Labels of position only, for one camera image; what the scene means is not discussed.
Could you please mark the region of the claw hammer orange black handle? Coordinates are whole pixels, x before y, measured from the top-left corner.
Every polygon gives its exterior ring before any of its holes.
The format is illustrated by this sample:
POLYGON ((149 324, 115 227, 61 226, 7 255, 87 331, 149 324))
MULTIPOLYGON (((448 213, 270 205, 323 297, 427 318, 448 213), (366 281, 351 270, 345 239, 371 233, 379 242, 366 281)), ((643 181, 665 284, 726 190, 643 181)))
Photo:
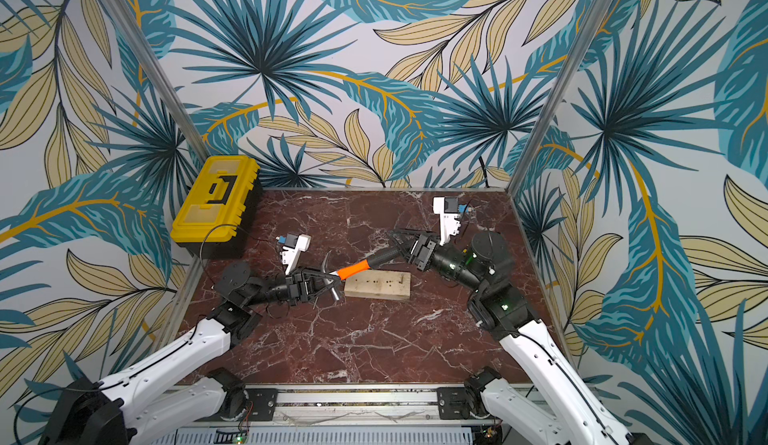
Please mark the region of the claw hammer orange black handle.
POLYGON ((382 250, 381 252, 377 252, 376 254, 371 255, 368 258, 358 263, 355 263, 353 265, 331 272, 330 267, 328 265, 330 253, 327 253, 321 263, 321 271, 325 273, 333 273, 339 276, 339 284, 335 286, 336 287, 335 301, 339 301, 341 298, 341 295, 345 296, 344 285, 345 285, 346 279, 366 270, 378 270, 377 266, 386 264, 394 260, 397 257, 397 255, 398 253, 395 249, 388 248, 388 249, 382 250))

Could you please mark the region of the wooden block with nails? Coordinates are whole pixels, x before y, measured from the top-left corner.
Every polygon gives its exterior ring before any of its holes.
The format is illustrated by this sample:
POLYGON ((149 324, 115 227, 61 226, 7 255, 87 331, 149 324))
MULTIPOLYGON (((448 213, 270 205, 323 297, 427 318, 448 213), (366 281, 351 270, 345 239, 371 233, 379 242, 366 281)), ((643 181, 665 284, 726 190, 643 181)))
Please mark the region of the wooden block with nails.
POLYGON ((411 296, 410 272, 366 270, 345 280, 347 298, 408 301, 411 296))

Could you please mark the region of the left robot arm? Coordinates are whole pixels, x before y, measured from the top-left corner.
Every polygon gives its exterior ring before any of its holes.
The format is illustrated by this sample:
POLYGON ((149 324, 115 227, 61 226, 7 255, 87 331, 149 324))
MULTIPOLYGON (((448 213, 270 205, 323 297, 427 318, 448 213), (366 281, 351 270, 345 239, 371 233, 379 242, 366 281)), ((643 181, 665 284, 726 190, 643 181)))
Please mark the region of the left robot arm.
POLYGON ((262 279, 244 261, 229 265, 214 285, 220 304, 190 331, 119 372, 59 389, 41 443, 149 444, 202 418, 242 421, 254 401, 242 380, 223 368, 171 388, 246 340, 262 319, 255 306, 309 303, 341 282, 336 273, 311 268, 262 279))

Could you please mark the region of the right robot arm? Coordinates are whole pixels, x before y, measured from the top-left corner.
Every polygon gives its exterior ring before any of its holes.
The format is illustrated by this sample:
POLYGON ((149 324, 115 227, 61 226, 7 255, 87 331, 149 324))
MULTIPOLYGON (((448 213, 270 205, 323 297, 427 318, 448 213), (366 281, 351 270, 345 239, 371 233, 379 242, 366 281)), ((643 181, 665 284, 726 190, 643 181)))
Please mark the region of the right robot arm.
POLYGON ((531 444, 648 444, 596 397, 564 357, 549 329, 511 283, 514 260, 497 232, 480 232, 460 250, 430 232, 394 230, 384 262, 401 257, 420 271, 436 271, 469 289, 469 313, 523 369, 548 407, 518 393, 486 367, 464 383, 469 409, 488 414, 531 444))

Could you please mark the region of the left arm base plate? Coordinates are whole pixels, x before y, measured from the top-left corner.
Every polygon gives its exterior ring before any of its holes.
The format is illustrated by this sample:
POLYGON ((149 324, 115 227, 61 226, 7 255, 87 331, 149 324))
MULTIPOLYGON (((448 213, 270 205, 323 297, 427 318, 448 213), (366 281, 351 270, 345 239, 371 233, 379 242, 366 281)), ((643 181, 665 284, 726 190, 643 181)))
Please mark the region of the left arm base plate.
POLYGON ((277 406, 276 388, 246 388, 236 420, 240 423, 271 422, 277 406))

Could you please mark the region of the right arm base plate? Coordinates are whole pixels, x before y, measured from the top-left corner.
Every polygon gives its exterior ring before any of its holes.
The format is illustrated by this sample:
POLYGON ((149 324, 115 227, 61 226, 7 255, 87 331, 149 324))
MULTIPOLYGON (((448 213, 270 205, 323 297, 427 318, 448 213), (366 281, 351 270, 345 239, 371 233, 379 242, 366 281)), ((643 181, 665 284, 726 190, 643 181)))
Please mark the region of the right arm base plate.
POLYGON ((484 396, 492 392, 501 392, 503 397, 520 398, 514 387, 439 387, 437 389, 437 404, 441 420, 489 420, 497 416, 490 413, 483 401, 484 396))

